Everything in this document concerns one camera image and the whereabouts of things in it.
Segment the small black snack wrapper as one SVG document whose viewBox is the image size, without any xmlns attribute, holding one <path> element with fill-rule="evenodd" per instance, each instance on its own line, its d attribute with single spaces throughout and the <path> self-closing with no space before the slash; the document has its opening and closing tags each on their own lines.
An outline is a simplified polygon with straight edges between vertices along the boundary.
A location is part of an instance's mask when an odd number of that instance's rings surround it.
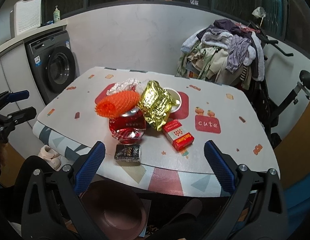
<svg viewBox="0 0 310 240">
<path fill-rule="evenodd" d="M 127 162 L 127 163 L 139 163 L 141 155 L 140 145 L 116 145 L 116 151 L 114 159 L 116 161 Z"/>
</svg>

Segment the crushed red cola can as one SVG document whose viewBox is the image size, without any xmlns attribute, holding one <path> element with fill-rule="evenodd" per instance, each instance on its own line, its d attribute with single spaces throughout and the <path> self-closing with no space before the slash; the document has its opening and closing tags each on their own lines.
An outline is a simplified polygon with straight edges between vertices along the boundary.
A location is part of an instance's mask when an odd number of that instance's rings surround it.
<svg viewBox="0 0 310 240">
<path fill-rule="evenodd" d="M 117 118 L 109 119 L 109 129 L 112 137 L 121 144 L 133 145 L 144 135 L 146 120 L 139 107 L 134 107 Z"/>
</svg>

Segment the red cigarette pack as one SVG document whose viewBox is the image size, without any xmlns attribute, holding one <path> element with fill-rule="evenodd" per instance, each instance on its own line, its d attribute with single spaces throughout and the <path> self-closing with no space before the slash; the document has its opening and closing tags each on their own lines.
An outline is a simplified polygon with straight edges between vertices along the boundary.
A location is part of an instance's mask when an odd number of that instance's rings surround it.
<svg viewBox="0 0 310 240">
<path fill-rule="evenodd" d="M 167 122 L 162 127 L 162 132 L 176 151 L 190 146 L 195 140 L 194 136 L 186 131 L 178 120 Z"/>
</svg>

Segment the white paper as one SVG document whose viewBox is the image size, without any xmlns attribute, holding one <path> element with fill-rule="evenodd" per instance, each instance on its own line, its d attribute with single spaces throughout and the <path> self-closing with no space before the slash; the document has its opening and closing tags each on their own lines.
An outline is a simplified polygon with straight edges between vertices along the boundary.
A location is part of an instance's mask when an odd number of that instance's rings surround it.
<svg viewBox="0 0 310 240">
<path fill-rule="evenodd" d="M 123 82 L 118 82 L 113 85 L 109 90 L 107 90 L 107 96 L 123 92 L 123 91 L 134 91 L 137 92 L 139 95 L 142 95 L 143 91 L 146 89 L 146 86 L 149 82 L 149 79 L 144 81 L 139 81 L 135 78 L 127 79 Z"/>
</svg>

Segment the dark red trash bin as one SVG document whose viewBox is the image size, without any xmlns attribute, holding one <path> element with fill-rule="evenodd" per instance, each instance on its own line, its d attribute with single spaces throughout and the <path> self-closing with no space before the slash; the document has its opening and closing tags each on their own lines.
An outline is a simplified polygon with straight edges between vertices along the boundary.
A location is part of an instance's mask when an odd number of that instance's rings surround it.
<svg viewBox="0 0 310 240">
<path fill-rule="evenodd" d="M 82 203 L 109 239 L 136 239 L 146 225 L 144 204 L 127 186 L 110 180 L 90 184 Z"/>
</svg>

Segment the white cabinet counter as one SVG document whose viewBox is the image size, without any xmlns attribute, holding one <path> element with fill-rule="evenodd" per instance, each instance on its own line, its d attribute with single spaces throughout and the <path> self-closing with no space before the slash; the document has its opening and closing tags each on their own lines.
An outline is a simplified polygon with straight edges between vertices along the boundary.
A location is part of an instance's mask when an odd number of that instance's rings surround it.
<svg viewBox="0 0 310 240">
<path fill-rule="evenodd" d="M 0 45 L 0 93 L 5 91 L 18 92 L 27 90 L 30 97 L 26 100 L 10 103 L 1 111 L 6 115 L 33 106 L 38 113 L 44 108 L 43 99 L 35 84 L 28 62 L 25 42 L 54 30 L 65 29 L 67 20 L 33 29 L 18 35 Z M 32 128 L 37 119 L 16 126 L 9 135 L 9 143 L 24 158 L 38 154 L 43 143 L 33 134 Z"/>
</svg>

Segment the pink fluffy slipper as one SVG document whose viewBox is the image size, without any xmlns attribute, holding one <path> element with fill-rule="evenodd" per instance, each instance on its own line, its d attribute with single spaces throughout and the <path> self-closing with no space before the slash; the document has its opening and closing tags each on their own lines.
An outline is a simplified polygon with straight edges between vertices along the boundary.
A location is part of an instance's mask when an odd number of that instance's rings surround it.
<svg viewBox="0 0 310 240">
<path fill-rule="evenodd" d="M 61 167 L 60 154 L 48 145 L 44 145 L 40 149 L 38 156 L 44 159 L 54 170 L 58 170 Z"/>
</svg>

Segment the dark grey washing machine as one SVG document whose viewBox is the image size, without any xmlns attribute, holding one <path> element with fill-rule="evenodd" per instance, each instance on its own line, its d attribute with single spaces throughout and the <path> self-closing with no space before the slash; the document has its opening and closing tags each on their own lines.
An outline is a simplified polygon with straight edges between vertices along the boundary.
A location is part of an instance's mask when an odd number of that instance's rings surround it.
<svg viewBox="0 0 310 240">
<path fill-rule="evenodd" d="M 69 34 L 54 30 L 27 41 L 25 49 L 39 94 L 48 105 L 77 77 Z"/>
</svg>

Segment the white perforated panel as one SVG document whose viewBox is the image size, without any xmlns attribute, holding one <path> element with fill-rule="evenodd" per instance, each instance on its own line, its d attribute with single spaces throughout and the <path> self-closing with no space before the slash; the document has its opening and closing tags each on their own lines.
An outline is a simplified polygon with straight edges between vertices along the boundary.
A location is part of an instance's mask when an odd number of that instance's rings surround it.
<svg viewBox="0 0 310 240">
<path fill-rule="evenodd" d="M 20 0 L 9 15 L 11 37 L 14 38 L 41 25 L 41 0 Z"/>
</svg>

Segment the gold foil snack bag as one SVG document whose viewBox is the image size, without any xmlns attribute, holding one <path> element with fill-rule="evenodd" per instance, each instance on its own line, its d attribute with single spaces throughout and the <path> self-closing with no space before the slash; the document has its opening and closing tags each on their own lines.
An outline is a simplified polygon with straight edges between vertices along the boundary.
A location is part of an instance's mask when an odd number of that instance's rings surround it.
<svg viewBox="0 0 310 240">
<path fill-rule="evenodd" d="M 159 132 L 167 123 L 174 104 L 166 89 L 161 87 L 158 81 L 150 80 L 137 106 L 146 122 Z"/>
</svg>

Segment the black exercise bike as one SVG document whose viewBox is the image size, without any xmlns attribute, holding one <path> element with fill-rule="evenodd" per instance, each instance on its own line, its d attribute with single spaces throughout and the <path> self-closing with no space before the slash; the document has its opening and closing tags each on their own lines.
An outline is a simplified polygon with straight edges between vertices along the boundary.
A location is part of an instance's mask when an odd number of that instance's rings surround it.
<svg viewBox="0 0 310 240">
<path fill-rule="evenodd" d="M 250 21 L 252 34 L 261 41 L 265 64 L 262 81 L 250 83 L 247 97 L 273 148 L 288 135 L 310 102 L 310 72 L 294 69 L 294 54 L 278 46 L 278 40 L 268 37 L 264 30 Z"/>
</svg>

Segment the green soap bottle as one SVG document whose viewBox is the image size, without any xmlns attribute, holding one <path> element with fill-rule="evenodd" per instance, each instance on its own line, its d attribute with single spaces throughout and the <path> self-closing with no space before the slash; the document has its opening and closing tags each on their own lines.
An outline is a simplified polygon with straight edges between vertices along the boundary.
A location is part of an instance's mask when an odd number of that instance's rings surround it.
<svg viewBox="0 0 310 240">
<path fill-rule="evenodd" d="M 56 6 L 55 6 L 55 10 L 54 10 L 54 12 L 53 12 L 53 22 L 54 22 L 54 23 L 59 22 L 59 21 L 60 21 L 60 18 L 61 18 L 61 16 L 60 16 L 60 10 L 58 9 L 58 6 L 56 5 Z"/>
</svg>

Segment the pile of clothes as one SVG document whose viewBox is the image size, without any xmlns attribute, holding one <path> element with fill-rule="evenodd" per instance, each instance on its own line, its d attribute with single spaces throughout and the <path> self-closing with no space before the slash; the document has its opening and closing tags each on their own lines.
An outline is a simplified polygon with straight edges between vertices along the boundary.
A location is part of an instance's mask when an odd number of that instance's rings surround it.
<svg viewBox="0 0 310 240">
<path fill-rule="evenodd" d="M 248 90 L 251 83 L 265 80 L 266 40 L 252 23 L 216 20 L 183 42 L 177 76 Z"/>
</svg>

